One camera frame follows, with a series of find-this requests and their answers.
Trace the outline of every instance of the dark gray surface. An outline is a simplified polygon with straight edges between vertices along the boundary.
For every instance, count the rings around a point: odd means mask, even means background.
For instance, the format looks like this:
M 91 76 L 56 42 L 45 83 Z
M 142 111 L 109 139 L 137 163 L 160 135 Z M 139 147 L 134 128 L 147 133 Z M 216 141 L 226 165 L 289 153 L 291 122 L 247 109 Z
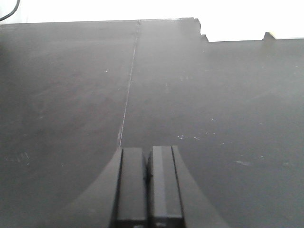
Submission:
M 148 167 L 151 177 L 148 206 L 152 227 L 181 228 L 181 202 L 171 147 L 154 146 Z
M 140 148 L 124 148 L 117 228 L 147 228 L 146 163 Z
M 186 228 L 229 228 L 189 173 L 177 146 L 172 146 L 176 177 Z
M 121 161 L 122 149 L 118 148 L 103 172 L 79 197 L 35 227 L 113 228 Z
M 178 145 L 232 227 L 304 227 L 304 40 L 199 28 L 142 21 L 122 146 Z
M 33 227 L 109 161 L 136 29 L 0 26 L 1 227 Z M 304 227 L 304 40 L 208 43 L 199 29 L 141 22 L 122 146 L 177 144 L 231 227 Z
M 33 227 L 112 157 L 136 23 L 0 26 L 0 227 Z

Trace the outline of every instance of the white background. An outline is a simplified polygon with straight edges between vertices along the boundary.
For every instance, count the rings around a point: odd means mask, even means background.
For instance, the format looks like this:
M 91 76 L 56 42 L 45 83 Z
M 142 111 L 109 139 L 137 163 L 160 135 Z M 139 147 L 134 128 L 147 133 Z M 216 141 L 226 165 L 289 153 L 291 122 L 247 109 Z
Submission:
M 209 40 L 304 37 L 301 0 L 21 0 L 1 23 L 198 18 Z M 16 0 L 0 0 L 1 16 Z

